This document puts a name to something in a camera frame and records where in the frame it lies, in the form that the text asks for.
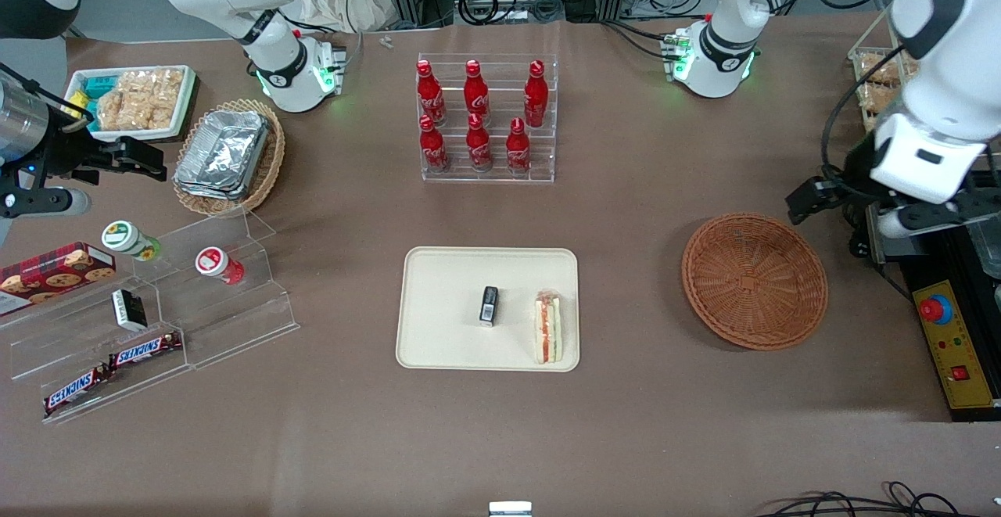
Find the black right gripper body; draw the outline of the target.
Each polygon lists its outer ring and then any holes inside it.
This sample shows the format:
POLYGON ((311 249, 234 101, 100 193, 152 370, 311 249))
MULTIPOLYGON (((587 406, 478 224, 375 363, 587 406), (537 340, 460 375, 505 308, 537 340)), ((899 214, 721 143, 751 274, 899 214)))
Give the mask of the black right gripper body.
POLYGON ((87 129, 70 133, 56 129, 45 143, 45 176, 98 186, 101 172, 127 171, 110 150, 100 140, 93 139, 87 129))

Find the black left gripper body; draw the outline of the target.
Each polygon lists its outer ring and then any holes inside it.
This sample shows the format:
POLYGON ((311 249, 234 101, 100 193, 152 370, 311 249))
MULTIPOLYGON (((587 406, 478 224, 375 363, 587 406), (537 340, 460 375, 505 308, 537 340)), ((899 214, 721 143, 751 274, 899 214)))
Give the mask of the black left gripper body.
POLYGON ((823 199, 823 208, 844 206, 846 203, 890 206, 891 190, 871 176, 877 153, 873 137, 864 137, 848 150, 844 164, 840 168, 834 167, 830 161, 830 140, 828 137, 821 138, 822 175, 838 185, 838 197, 823 199))

